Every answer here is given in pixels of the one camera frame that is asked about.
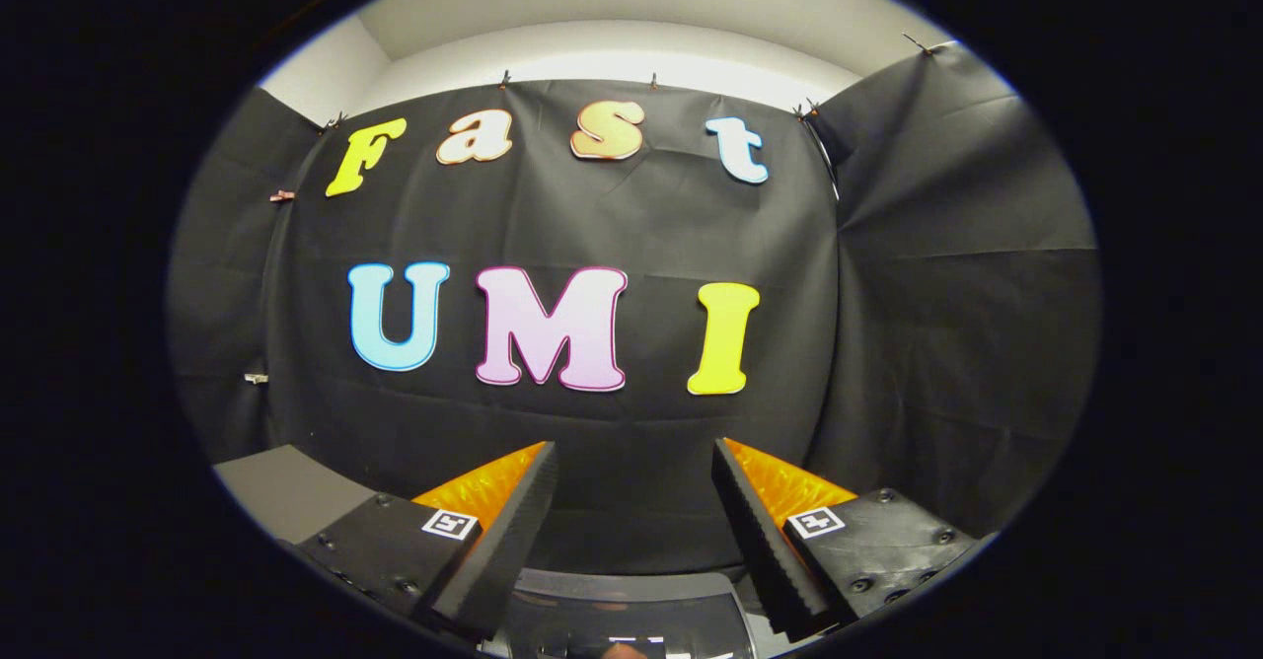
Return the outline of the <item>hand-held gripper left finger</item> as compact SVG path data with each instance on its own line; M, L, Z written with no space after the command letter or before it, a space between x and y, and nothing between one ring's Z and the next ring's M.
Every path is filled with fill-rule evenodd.
M491 639L554 500L542 441L416 497L376 492L296 547L330 579L405 622Z

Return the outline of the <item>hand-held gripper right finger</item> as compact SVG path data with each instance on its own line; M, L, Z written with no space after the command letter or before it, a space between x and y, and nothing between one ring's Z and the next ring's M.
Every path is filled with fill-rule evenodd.
M978 549L907 494L856 494L730 438L711 478L770 627L793 641L879 614Z

